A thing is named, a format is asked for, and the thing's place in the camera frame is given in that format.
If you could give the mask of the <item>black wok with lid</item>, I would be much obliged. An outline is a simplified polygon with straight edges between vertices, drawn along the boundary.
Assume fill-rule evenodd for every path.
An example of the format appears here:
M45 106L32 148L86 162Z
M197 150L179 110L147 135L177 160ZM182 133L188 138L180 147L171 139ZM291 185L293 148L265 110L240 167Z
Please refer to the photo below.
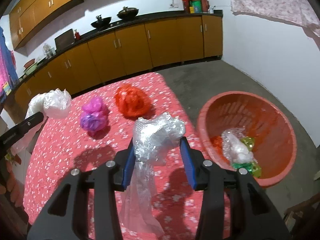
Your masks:
M132 7L123 7L123 9L118 12L117 17L124 21L133 20L139 13L139 9Z

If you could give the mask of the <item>crumpled red plastic bag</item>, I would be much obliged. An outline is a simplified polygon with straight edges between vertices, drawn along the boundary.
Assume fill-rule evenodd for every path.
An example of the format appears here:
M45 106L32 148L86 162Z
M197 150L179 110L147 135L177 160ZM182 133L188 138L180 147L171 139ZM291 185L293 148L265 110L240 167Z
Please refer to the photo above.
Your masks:
M131 84L120 86L114 96L116 106L126 118L138 118L146 115L151 109L151 100L140 88Z

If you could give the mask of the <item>pink floral hanging cloth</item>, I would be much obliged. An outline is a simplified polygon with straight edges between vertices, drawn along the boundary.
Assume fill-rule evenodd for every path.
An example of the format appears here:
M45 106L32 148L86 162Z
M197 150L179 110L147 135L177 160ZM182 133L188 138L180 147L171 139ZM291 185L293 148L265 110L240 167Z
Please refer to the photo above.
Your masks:
M291 22L319 36L319 18L308 0L231 0L231 10Z

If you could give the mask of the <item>black wok left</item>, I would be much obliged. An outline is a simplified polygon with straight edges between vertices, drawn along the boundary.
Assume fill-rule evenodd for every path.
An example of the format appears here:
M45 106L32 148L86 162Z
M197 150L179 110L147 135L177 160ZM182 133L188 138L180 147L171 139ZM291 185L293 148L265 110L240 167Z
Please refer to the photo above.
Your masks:
M96 16L96 21L91 23L91 26L95 29L107 28L110 25L111 17L102 18L101 15Z

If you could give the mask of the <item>red bag with containers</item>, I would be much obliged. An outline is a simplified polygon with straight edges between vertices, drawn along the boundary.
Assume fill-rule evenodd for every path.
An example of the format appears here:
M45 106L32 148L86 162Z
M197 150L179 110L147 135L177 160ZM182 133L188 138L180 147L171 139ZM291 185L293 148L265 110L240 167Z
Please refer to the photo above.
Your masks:
M207 13L209 10L208 0L181 0L186 13Z

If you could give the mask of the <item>clear plastic wrap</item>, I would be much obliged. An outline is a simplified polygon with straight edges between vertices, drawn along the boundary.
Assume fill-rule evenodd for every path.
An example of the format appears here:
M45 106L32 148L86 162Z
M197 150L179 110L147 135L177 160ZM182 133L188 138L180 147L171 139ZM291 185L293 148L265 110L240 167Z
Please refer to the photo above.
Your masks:
M164 235L160 222L152 215L151 200L157 194L154 167L166 164L167 153L179 145L184 134L184 122L168 112L135 121L132 142L136 160L130 185L121 195L119 213L125 228L157 237Z

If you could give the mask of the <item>white plastic bag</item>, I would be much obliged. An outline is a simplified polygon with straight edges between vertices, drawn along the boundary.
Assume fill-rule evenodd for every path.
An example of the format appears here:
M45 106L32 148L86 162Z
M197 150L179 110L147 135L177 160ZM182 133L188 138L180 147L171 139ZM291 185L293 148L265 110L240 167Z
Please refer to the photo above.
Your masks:
M57 88L34 96L28 104L25 118L41 112L44 117L64 119L68 116L71 106L71 95L67 90L61 91Z

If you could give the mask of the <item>pink blue hanging cloth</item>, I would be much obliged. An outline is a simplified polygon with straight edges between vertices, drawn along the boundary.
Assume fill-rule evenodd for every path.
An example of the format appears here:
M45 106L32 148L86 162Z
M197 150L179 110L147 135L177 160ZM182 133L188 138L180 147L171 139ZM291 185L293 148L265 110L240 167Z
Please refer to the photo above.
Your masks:
M1 28L1 103L19 84L16 62L13 51L10 51L5 43L3 28Z

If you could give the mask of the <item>olive green plastic bag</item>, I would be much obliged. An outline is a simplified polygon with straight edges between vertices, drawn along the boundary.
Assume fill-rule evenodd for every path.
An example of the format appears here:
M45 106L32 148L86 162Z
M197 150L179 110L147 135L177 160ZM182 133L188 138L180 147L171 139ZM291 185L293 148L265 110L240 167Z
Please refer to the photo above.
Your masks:
M262 169L253 155L255 139L252 137L243 137L240 141L247 147L249 153L249 159L246 162L245 167L255 178L260 178L262 175Z

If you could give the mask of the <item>purple plastic bag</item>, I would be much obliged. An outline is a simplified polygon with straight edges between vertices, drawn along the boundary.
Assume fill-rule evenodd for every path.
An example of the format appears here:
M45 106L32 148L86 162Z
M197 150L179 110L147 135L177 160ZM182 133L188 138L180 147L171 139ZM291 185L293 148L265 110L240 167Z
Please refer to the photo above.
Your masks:
M103 99L96 96L83 105L80 127L87 132L98 132L108 125L108 113L108 108Z

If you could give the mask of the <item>red plastic basket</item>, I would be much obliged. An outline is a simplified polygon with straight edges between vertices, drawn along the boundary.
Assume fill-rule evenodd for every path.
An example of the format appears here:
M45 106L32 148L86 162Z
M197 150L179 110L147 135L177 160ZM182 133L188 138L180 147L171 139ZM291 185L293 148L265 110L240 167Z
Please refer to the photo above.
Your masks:
M240 128L254 139L253 155L262 168L257 179L260 186L276 185L289 174L297 155L296 135L276 105L249 92L229 91L212 97L201 108L197 132L203 148L215 163L228 170L232 167L212 144L212 138L231 128Z

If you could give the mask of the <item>orange plastic bag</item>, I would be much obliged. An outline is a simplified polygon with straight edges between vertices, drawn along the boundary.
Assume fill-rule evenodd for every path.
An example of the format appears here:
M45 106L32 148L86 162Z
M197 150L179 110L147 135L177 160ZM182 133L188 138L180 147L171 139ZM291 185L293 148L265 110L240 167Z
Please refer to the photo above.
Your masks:
M215 150L215 152L217 154L223 154L223 151L222 151L223 139L220 135L217 135L217 136L210 138L210 142L212 144L213 149Z

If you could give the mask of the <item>kitchen cabinets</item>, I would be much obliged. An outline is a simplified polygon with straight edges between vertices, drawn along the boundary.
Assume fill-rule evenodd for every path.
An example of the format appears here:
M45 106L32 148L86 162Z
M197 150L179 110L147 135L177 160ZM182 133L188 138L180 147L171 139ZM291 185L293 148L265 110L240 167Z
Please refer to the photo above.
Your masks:
M20 0L9 14L14 49L25 46L42 28L84 0Z
M71 95L121 77L166 65L221 57L222 10L158 12L90 31L45 60L6 99L25 109L39 93L59 88Z

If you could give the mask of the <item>clear bubble wrap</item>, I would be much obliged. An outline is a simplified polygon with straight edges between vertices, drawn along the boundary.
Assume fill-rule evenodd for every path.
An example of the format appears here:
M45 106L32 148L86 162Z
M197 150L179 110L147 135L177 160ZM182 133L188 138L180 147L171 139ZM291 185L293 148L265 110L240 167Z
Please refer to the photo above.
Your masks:
M249 159L248 149L240 141L241 138L245 137L244 130L244 127L230 128L221 133L221 137L223 139L223 156L230 162L231 165L232 163L243 164Z

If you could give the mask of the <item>glass jar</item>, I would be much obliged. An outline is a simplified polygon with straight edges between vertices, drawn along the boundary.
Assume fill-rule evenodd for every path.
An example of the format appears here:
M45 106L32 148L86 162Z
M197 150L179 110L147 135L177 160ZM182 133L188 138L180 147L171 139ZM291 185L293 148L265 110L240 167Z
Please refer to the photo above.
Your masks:
M46 59L49 59L56 54L55 49L46 43L43 45L43 52L46 56Z

